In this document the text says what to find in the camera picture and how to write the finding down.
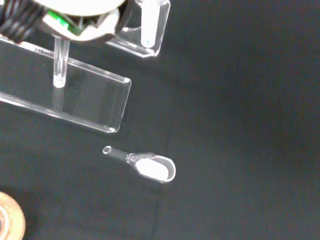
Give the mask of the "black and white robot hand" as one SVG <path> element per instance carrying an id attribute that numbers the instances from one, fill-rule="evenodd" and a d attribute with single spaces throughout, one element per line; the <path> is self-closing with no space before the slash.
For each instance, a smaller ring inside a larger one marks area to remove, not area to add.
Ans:
<path id="1" fill-rule="evenodd" d="M 126 26 L 132 0 L 2 0 L 0 34 L 20 44 L 36 30 L 77 44 L 114 39 Z"/>

